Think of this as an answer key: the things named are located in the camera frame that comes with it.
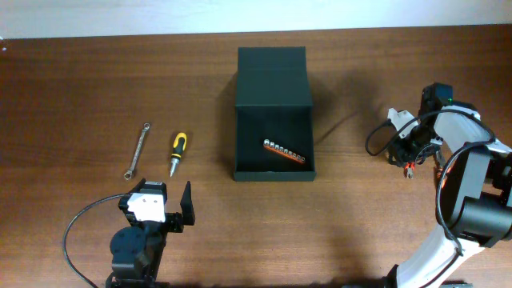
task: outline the dark green box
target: dark green box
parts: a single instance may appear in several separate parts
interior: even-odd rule
[[[313,100],[304,47],[238,48],[235,181],[313,181]],[[306,158],[263,148],[269,139]]]

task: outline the box lid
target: box lid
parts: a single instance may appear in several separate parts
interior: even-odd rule
[[[236,106],[312,106],[305,47],[238,48]]]

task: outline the yellow screwdriver handle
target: yellow screwdriver handle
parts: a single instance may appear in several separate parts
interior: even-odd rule
[[[175,158],[181,158],[183,151],[185,151],[186,148],[186,134],[183,132],[178,133],[176,135],[176,139],[174,140],[173,144],[173,153],[171,157]]]

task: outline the white bracket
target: white bracket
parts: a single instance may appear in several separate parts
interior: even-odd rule
[[[387,118],[391,120],[391,124],[393,124],[394,128],[398,131],[402,127],[404,127],[405,124],[407,124],[410,120],[414,119],[414,116],[409,113],[409,111],[400,111],[397,112],[394,108],[391,108],[387,111]],[[400,133],[400,138],[405,138],[409,133],[412,131],[413,128],[418,126],[418,121],[411,123],[408,125],[407,128],[405,128]]]
[[[162,194],[133,193],[128,199],[128,211],[134,212],[138,221],[166,221]]]

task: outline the socket bit set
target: socket bit set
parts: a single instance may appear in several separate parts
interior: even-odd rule
[[[271,142],[269,139],[265,139],[263,141],[263,147],[267,150],[270,150],[276,154],[279,154],[283,157],[294,160],[301,164],[304,164],[306,162],[306,158],[304,158],[303,156],[298,155],[295,152],[292,152],[292,151],[288,150],[287,148],[280,146],[274,142]]]

